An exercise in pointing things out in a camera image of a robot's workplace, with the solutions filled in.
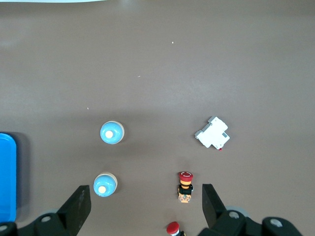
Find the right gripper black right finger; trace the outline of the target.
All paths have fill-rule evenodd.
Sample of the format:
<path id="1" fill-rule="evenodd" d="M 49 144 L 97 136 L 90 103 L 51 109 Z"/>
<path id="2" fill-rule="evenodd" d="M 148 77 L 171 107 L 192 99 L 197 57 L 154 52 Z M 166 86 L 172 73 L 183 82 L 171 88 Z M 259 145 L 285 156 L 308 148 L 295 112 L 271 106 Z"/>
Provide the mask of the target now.
<path id="1" fill-rule="evenodd" d="M 202 185 L 202 210 L 208 224 L 200 236 L 300 236 L 288 220 L 266 217 L 256 223 L 237 210 L 227 210 L 212 184 Z"/>

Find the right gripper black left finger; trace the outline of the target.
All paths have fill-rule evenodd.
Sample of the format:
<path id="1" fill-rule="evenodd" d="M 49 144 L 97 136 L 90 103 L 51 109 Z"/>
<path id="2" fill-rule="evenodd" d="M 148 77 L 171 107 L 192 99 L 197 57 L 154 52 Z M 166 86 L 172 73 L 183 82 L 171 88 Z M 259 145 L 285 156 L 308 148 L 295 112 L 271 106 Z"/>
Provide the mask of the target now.
<path id="1" fill-rule="evenodd" d="M 1 222 L 2 236 L 76 236 L 91 212 L 88 185 L 80 185 L 55 213 L 39 216 L 18 228 L 14 222 Z"/>

